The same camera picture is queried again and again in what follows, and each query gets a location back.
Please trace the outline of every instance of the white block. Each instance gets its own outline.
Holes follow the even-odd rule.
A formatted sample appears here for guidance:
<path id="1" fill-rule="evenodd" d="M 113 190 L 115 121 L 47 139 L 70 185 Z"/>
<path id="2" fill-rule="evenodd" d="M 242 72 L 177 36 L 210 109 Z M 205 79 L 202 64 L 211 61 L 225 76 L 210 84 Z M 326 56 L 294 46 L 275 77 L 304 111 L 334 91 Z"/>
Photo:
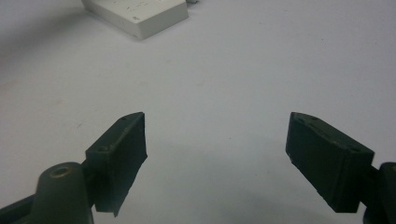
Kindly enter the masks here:
<path id="1" fill-rule="evenodd" d="M 84 7 L 145 39 L 189 17 L 186 0 L 82 0 Z"/>

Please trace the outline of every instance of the white table surface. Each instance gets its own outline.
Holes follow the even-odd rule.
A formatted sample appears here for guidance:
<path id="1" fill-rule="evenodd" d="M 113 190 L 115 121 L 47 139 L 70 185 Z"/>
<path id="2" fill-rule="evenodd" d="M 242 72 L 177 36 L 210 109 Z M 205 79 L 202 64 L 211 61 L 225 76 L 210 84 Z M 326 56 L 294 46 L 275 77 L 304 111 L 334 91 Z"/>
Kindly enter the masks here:
<path id="1" fill-rule="evenodd" d="M 201 0 L 139 41 L 78 0 L 0 2 L 0 207 L 146 113 L 148 159 L 95 223 L 361 223 L 290 163 L 291 111 L 396 161 L 394 0 Z"/>

